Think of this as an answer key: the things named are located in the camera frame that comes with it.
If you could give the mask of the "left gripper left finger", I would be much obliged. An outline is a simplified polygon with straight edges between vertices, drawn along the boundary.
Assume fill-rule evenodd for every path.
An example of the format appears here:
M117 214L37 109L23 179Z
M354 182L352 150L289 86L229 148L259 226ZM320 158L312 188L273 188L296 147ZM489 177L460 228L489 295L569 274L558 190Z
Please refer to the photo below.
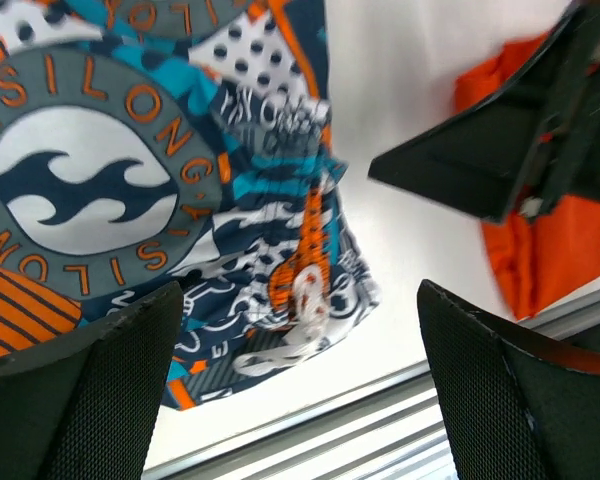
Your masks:
M172 282L85 327L0 358L0 479L138 479L183 295Z

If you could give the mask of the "orange shorts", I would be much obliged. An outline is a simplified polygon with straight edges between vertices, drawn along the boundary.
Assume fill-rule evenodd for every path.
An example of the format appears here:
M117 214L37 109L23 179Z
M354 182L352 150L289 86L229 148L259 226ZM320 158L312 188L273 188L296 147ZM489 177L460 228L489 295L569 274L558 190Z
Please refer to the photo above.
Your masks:
M546 39L545 33L505 42L497 55L458 76L454 111L499 89ZM488 260L505 304L517 320L531 318L600 277L600 204L567 196L535 223L513 213L501 225L483 222Z

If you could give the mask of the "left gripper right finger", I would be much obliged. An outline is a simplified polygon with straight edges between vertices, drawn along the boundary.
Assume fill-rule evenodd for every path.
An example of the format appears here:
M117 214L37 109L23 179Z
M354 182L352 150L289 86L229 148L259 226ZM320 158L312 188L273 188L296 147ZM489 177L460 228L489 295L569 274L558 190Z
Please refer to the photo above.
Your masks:
M600 479L600 352L430 281L421 337L461 479Z

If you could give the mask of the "colourful patterned shorts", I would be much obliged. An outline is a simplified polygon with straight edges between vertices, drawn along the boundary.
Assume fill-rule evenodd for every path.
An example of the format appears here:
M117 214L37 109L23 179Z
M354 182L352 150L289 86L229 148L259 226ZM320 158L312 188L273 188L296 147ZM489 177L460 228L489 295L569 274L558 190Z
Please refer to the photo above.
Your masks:
M0 357L174 281L167 407L342 341L379 299L328 78L320 1L0 1Z

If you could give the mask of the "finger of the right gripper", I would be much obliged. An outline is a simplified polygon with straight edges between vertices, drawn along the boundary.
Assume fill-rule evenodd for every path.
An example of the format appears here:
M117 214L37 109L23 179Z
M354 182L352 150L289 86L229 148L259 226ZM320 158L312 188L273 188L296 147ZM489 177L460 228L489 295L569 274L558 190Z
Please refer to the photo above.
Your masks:
M519 212L553 77L525 79L531 57L495 93L374 158L369 177L487 222Z

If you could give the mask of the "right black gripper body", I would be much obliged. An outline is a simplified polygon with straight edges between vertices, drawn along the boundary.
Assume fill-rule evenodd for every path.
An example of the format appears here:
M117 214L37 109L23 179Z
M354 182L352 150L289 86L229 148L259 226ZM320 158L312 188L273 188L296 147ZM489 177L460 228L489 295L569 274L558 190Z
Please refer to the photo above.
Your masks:
M573 195L600 204L600 1L572 2L527 62L553 77L542 107L522 215L546 215Z

